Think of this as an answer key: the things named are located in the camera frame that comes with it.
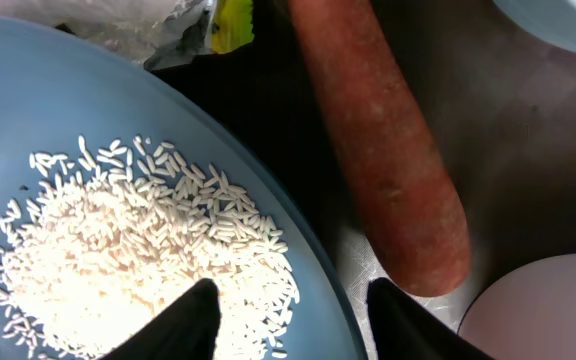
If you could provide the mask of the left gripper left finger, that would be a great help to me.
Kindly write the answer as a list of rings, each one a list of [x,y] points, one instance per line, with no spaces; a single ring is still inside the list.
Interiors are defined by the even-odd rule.
[[[220,320],[218,288],[202,279],[102,360],[212,360]]]

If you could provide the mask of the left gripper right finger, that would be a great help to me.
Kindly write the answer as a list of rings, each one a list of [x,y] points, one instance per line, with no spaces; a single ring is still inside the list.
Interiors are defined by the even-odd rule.
[[[366,303],[379,360],[492,360],[387,278],[369,283]]]

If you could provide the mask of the white rice pile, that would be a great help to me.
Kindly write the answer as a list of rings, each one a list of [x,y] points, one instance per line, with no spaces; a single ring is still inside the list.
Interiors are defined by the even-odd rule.
[[[288,246],[248,192],[170,142],[34,152],[38,194],[0,218],[2,335],[29,358],[99,359],[202,279],[219,359],[284,359],[300,300]]]

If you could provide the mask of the white pink cup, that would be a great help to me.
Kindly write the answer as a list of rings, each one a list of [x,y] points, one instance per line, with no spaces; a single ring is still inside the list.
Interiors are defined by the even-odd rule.
[[[576,359],[576,254],[500,278],[473,302],[459,335],[495,359]]]

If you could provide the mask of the dark blue plate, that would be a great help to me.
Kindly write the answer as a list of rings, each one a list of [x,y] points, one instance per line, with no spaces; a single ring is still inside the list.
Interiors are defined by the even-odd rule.
[[[245,188],[288,244],[300,290],[283,347],[291,359],[362,359],[363,339],[334,267],[275,178],[235,137],[181,93],[130,62],[49,27],[0,18],[0,217],[8,202],[39,190],[29,165],[37,151],[79,157],[135,136],[169,141],[202,168],[214,166]],[[6,237],[0,229],[0,244]],[[2,338],[0,359],[26,351]]]

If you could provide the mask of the light blue bowl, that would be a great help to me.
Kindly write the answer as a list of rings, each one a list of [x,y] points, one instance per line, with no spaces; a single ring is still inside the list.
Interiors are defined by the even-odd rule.
[[[576,53],[576,1],[493,0],[493,3],[526,32]]]

